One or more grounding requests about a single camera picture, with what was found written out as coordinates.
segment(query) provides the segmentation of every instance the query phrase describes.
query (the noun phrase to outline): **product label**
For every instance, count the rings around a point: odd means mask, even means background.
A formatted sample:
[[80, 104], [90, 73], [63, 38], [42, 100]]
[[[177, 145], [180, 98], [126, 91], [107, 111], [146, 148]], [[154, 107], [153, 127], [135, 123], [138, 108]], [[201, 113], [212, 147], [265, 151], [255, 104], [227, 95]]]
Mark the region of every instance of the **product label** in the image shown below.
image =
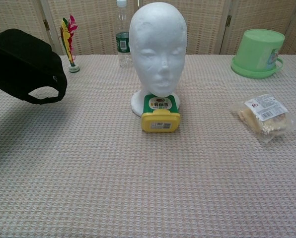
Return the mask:
[[150, 98], [149, 107], [153, 110], [156, 110], [156, 109], [169, 110], [172, 107], [172, 103], [169, 98], [154, 97], [154, 98]]
[[171, 123], [169, 122], [152, 122], [150, 129], [170, 129]]
[[266, 121], [288, 112], [280, 102], [268, 94], [248, 100], [245, 102], [245, 105], [252, 110], [261, 121]]
[[129, 53], [129, 33], [128, 32], [120, 32], [116, 34], [116, 44], [118, 52]]
[[269, 56], [267, 61], [266, 69], [272, 69], [275, 66], [275, 62], [277, 60], [278, 54], [279, 54], [278, 49], [272, 50], [271, 55]]

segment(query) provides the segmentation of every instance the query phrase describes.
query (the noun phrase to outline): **styrofoam mannequin head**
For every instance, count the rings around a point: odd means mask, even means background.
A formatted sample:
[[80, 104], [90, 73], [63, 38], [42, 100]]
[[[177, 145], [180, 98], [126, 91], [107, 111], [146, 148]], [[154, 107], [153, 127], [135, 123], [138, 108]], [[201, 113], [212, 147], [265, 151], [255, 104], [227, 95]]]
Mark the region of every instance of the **styrofoam mannequin head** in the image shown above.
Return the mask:
[[181, 76], [187, 47], [187, 25], [172, 5], [154, 2], [133, 16], [129, 45], [139, 80], [158, 97], [167, 97]]

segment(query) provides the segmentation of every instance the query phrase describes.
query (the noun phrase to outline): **door hinge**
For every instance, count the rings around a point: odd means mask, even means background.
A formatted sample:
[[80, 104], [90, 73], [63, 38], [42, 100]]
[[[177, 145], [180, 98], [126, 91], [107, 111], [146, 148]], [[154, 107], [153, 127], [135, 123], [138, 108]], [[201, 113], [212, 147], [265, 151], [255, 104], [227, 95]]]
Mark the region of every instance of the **door hinge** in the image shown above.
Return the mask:
[[227, 19], [226, 19], [226, 23], [225, 23], [225, 26], [229, 26], [229, 24], [231, 23], [231, 19], [232, 19], [232, 16], [231, 15], [228, 15], [227, 16]]
[[43, 20], [43, 23], [44, 23], [45, 29], [46, 29], [47, 31], [49, 31], [49, 30], [50, 30], [50, 27], [49, 27], [49, 23], [48, 23], [47, 19], [44, 19], [44, 20]]

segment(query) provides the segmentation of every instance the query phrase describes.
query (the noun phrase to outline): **bottle cap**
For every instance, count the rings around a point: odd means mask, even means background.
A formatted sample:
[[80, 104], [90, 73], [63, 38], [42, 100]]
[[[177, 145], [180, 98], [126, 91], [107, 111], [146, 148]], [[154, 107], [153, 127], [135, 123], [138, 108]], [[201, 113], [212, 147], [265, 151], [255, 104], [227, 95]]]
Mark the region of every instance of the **bottle cap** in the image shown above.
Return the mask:
[[127, 6], [127, 0], [116, 0], [118, 7], [125, 7]]

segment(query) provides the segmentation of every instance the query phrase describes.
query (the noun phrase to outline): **green and yellow box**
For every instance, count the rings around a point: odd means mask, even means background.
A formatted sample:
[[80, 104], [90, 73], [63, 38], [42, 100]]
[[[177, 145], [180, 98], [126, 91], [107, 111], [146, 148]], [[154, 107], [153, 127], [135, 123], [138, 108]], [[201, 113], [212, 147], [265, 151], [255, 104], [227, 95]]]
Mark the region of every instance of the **green and yellow box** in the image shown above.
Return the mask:
[[142, 129], [146, 132], [173, 132], [180, 124], [180, 114], [172, 95], [161, 98], [145, 96]]

